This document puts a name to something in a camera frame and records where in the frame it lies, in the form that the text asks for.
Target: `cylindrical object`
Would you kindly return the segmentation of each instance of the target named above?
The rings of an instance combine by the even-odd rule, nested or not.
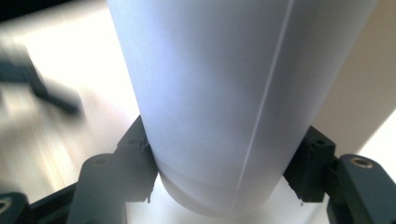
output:
[[[375,5],[107,2],[166,189],[215,217],[265,202]]]

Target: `white container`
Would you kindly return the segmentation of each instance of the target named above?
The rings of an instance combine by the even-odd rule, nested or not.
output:
[[[235,217],[271,194],[375,1],[108,5],[167,191]]]

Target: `white surface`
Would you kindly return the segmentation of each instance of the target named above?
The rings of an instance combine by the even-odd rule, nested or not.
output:
[[[375,5],[108,3],[162,181],[215,217],[269,197]]]

